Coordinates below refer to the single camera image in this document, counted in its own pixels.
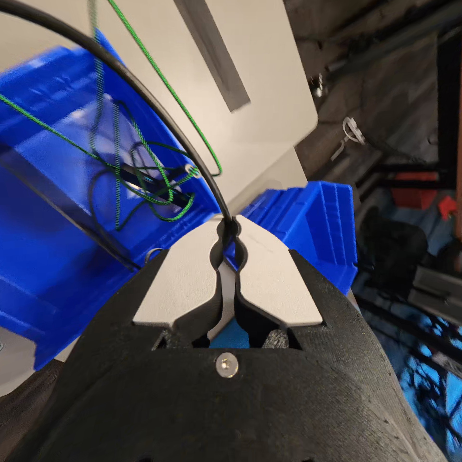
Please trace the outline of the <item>white plastic clip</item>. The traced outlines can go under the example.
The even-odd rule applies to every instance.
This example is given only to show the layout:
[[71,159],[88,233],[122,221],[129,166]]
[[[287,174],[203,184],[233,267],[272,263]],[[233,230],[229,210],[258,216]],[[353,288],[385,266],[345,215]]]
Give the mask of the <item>white plastic clip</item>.
[[359,129],[355,119],[353,119],[352,117],[347,116],[343,119],[342,130],[344,132],[344,137],[340,141],[340,147],[330,157],[331,161],[337,159],[337,157],[344,151],[348,141],[359,143],[361,145],[366,144],[365,136]]

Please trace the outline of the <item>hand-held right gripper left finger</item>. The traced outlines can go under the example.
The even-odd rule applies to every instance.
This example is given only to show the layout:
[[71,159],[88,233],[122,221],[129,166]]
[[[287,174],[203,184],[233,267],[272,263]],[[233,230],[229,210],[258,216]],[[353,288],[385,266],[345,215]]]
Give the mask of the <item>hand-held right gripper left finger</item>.
[[133,317],[136,325],[201,338],[222,317],[219,267],[223,261],[225,222],[221,215],[193,229],[168,250]]

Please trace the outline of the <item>grey desk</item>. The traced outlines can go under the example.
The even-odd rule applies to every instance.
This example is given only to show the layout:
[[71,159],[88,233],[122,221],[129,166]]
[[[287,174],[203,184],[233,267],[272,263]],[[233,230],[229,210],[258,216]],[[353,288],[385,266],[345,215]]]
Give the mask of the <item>grey desk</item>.
[[[1,73],[69,45],[93,55],[97,90],[105,65],[181,144],[178,184],[215,182],[231,212],[317,125],[283,1],[1,1]],[[1,327],[1,397],[38,371],[34,352]]]

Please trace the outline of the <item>blue plastic bin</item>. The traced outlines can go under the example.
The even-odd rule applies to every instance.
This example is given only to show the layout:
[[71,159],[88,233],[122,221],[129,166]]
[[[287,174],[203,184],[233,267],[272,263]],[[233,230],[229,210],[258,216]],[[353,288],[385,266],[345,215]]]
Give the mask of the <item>blue plastic bin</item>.
[[219,213],[145,101],[87,50],[56,46],[1,73],[1,327],[39,370],[143,265]]
[[239,214],[296,250],[348,294],[358,271],[351,186],[312,181],[304,188],[267,189]]

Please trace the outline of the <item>black office chair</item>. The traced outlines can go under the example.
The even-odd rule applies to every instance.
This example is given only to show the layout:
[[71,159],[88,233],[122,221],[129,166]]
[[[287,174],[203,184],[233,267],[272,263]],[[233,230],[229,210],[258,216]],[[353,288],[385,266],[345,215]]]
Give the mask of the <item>black office chair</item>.
[[360,226],[371,283],[380,290],[407,292],[428,253],[428,240],[417,225],[391,220],[371,207]]

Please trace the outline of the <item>red box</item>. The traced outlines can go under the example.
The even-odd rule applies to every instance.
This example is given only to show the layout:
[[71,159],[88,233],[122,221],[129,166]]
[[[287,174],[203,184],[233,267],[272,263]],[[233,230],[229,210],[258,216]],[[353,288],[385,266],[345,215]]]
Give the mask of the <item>red box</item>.
[[[400,172],[396,180],[403,181],[436,181],[436,172]],[[426,210],[434,201],[437,191],[433,189],[392,188],[391,194],[396,207]]]

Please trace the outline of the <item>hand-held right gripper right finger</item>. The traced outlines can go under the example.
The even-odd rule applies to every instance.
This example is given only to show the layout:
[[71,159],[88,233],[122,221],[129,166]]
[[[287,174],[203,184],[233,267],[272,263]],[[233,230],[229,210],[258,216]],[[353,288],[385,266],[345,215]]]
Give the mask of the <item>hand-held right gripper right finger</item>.
[[248,218],[233,219],[235,318],[250,340],[265,340],[273,330],[323,323],[322,315],[289,248]]

